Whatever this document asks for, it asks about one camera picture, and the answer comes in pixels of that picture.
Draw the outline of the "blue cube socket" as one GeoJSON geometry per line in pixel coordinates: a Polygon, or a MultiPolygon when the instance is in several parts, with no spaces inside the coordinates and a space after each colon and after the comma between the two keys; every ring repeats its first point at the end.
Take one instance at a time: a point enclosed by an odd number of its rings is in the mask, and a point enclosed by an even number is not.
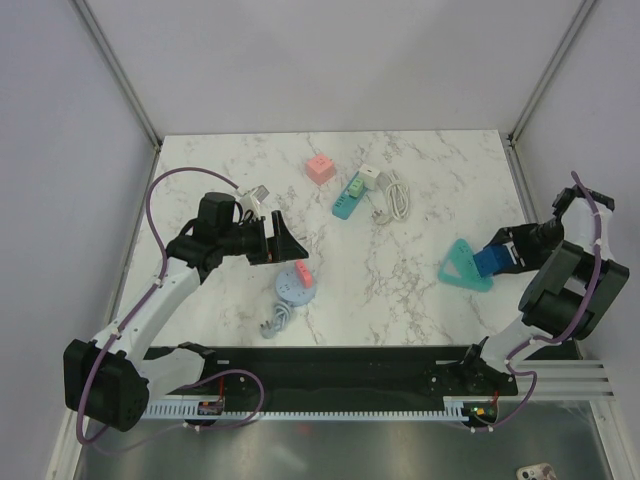
{"type": "Polygon", "coordinates": [[[474,254],[473,260],[481,278],[500,274],[516,265],[506,245],[489,245],[474,254]]]}

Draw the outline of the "pink plug adapter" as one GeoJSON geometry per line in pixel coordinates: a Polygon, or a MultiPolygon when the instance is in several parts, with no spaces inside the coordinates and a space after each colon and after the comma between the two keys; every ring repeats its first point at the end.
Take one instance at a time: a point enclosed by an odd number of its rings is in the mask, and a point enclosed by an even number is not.
{"type": "Polygon", "coordinates": [[[295,273],[305,289],[310,289],[314,285],[313,276],[303,260],[297,260],[294,264],[295,273]]]}

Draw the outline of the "teal power strip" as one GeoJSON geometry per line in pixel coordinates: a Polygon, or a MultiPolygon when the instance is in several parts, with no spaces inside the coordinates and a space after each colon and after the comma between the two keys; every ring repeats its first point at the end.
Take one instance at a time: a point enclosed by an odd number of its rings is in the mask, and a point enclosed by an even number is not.
{"type": "Polygon", "coordinates": [[[331,213],[341,220],[348,220],[366,192],[367,188],[363,186],[359,194],[353,197],[349,194],[349,187],[345,187],[334,202],[331,213]]]}

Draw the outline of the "pink cube socket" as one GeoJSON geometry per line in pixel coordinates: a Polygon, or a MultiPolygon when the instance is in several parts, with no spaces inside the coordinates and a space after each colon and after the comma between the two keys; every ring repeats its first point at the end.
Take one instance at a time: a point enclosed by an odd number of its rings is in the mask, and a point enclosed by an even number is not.
{"type": "Polygon", "coordinates": [[[317,154],[305,164],[306,175],[316,185],[323,185],[336,174],[333,161],[324,154],[317,154]]]}

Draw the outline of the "green cube plug adapter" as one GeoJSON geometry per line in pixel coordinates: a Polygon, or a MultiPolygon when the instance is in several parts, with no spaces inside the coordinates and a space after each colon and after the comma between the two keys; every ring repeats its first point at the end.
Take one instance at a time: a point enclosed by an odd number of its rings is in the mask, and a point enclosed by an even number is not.
{"type": "Polygon", "coordinates": [[[364,180],[360,177],[359,174],[356,174],[351,180],[351,182],[349,183],[349,186],[347,187],[347,194],[351,198],[357,199],[365,191],[366,191],[366,184],[364,180]]]}

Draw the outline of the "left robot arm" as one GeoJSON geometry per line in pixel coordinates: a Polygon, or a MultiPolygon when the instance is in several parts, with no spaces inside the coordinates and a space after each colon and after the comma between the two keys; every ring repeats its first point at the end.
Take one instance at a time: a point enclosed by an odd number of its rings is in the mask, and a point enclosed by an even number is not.
{"type": "Polygon", "coordinates": [[[121,432],[130,430],[147,405],[185,385],[208,393],[219,369],[208,350],[184,343],[148,360],[152,342],[178,307],[227,256],[243,256],[252,266],[308,258],[287,229],[280,211],[271,214],[273,234],[264,218],[235,220],[236,201],[210,192],[197,216],[166,247],[156,278],[129,310],[90,341],[74,340],[63,354],[66,406],[121,432]]]}

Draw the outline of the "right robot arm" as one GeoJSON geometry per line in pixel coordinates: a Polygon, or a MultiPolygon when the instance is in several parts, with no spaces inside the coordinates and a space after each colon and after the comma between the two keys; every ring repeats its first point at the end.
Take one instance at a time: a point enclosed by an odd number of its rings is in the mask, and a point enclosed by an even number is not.
{"type": "Polygon", "coordinates": [[[499,229],[474,256],[481,277],[531,272],[518,317],[500,333],[468,350],[458,368],[467,392],[483,392],[494,371],[515,365],[547,346],[589,336],[629,279],[608,245],[613,198],[576,184],[553,202],[551,219],[499,229]]]}

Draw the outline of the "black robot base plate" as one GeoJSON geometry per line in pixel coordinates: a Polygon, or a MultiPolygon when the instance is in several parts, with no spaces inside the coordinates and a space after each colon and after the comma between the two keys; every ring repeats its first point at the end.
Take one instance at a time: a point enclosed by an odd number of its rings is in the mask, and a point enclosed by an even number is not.
{"type": "Polygon", "coordinates": [[[229,347],[202,385],[241,406],[437,407],[450,397],[514,396],[513,377],[474,363],[466,346],[229,347]]]}

